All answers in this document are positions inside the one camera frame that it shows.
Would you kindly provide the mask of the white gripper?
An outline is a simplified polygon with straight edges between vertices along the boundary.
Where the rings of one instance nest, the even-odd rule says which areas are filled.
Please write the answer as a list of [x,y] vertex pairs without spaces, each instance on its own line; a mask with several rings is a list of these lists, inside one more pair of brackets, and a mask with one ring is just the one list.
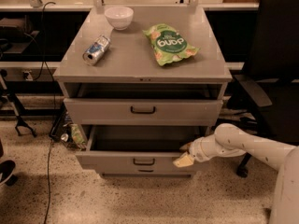
[[177,168],[189,167],[194,164],[194,160],[199,162],[209,161],[215,154],[215,138],[213,136],[201,137],[189,142],[179,148],[184,152],[173,161]]

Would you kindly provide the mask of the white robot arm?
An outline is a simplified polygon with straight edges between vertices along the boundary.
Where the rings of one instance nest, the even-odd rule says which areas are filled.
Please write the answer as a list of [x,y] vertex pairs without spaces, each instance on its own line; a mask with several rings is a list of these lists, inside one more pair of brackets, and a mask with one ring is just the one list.
[[185,151],[173,161],[178,168],[209,161],[215,157],[236,157],[249,153],[278,171],[269,224],[299,222],[299,147],[246,133],[223,123],[214,133],[184,145]]

